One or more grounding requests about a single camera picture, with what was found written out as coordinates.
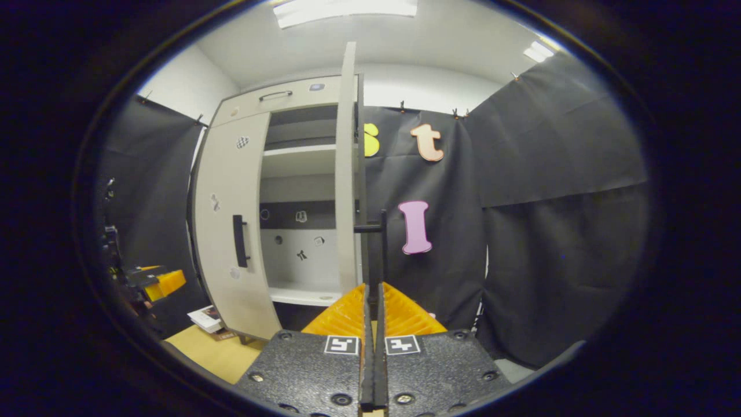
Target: drawer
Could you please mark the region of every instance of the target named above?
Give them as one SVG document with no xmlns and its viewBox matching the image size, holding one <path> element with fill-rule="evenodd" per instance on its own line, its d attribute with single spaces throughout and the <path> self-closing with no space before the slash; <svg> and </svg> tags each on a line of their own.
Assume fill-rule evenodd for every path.
<svg viewBox="0 0 741 417">
<path fill-rule="evenodd" d="M 341 79 L 340 76 L 302 79 L 260 88 L 226 99 L 219 106 L 211 127 L 266 111 L 283 111 L 292 108 L 335 104 L 339 99 Z M 323 84 L 323 89 L 311 91 L 310 87 L 316 84 Z M 355 76 L 355 100 L 357 100 L 357 85 L 358 77 Z"/>
</svg>

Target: white cabinet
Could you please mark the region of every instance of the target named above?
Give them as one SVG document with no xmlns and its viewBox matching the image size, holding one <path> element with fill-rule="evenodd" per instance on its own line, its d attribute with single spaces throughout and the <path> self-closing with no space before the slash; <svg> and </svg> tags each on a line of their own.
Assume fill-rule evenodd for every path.
<svg viewBox="0 0 741 417">
<path fill-rule="evenodd" d="M 228 328 L 269 339 L 281 329 L 273 302 L 329 306 L 362 282 L 353 231 L 363 197 L 353 187 L 359 84 L 350 43 L 341 76 L 219 106 L 190 204 L 197 263 Z"/>
</svg>

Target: black curtain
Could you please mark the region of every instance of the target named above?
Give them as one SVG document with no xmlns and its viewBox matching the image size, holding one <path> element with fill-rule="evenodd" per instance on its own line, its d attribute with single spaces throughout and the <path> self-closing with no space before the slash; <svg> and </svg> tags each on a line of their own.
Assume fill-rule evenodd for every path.
<svg viewBox="0 0 741 417">
<path fill-rule="evenodd" d="M 631 288 L 649 213 L 639 138 L 619 97 L 565 53 L 467 127 L 489 255 L 477 337 L 539 367 L 588 339 Z"/>
<path fill-rule="evenodd" d="M 186 284 L 151 310 L 163 337 L 190 326 L 187 313 L 210 303 L 196 278 L 186 226 L 190 166 L 201 129 L 171 109 L 131 99 L 101 157 L 100 188 L 116 179 L 108 213 L 119 231 L 123 267 L 163 265 L 185 275 Z"/>
<path fill-rule="evenodd" d="M 463 119 L 431 111 L 365 107 L 364 120 L 379 129 L 378 154 L 365 159 L 368 219 L 388 212 L 388 283 L 404 292 L 448 328 L 471 327 L 476 315 L 485 269 L 482 212 L 473 172 L 471 138 Z M 442 160 L 419 155 L 415 127 L 429 123 L 439 131 L 436 148 Z M 404 214 L 398 205 L 423 200 L 429 252 L 405 255 Z M 368 236 L 369 271 L 380 276 L 381 241 Z"/>
</svg>

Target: pink letter i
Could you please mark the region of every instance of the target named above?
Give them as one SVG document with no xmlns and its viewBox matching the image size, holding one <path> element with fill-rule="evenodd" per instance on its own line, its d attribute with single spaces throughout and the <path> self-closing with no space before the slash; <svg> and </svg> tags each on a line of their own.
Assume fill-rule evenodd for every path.
<svg viewBox="0 0 741 417">
<path fill-rule="evenodd" d="M 432 243 L 427 240 L 425 211 L 430 205 L 425 201 L 406 201 L 399 204 L 407 226 L 407 243 L 402 251 L 407 255 L 428 252 Z"/>
</svg>

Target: sticker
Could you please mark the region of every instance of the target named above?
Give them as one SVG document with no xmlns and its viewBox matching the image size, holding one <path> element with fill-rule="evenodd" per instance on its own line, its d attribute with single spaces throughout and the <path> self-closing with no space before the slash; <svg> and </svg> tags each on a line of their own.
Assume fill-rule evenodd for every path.
<svg viewBox="0 0 741 417">
<path fill-rule="evenodd" d="M 221 209 L 221 206 L 219 205 L 219 199 L 216 198 L 216 194 L 211 194 L 211 209 L 213 209 L 214 213 Z"/>
<path fill-rule="evenodd" d="M 429 252 L 432 249 L 432 243 L 427 240 L 425 225 L 425 211 L 429 206 L 425 201 L 406 201 L 399 204 L 407 229 L 407 243 L 402 247 L 402 252 L 407 255 Z"/>
<path fill-rule="evenodd" d="M 327 336 L 325 353 L 336 355 L 357 355 L 360 338 L 355 336 Z"/>
<path fill-rule="evenodd" d="M 406 355 L 419 352 L 421 351 L 415 335 L 386 338 L 386 355 Z"/>
<path fill-rule="evenodd" d="M 236 148 L 242 149 L 250 142 L 250 137 L 248 136 L 240 136 L 239 139 L 236 140 Z"/>
<path fill-rule="evenodd" d="M 440 139 L 440 132 L 432 130 L 429 123 L 419 125 L 412 129 L 412 136 L 417 138 L 417 150 L 428 161 L 437 162 L 442 159 L 445 153 L 440 149 L 435 149 L 435 141 Z"/>
<path fill-rule="evenodd" d="M 378 150 L 381 148 L 381 142 L 376 138 L 378 128 L 373 123 L 365 123 L 363 131 L 365 132 L 365 157 L 372 157 L 378 154 Z"/>
</svg>

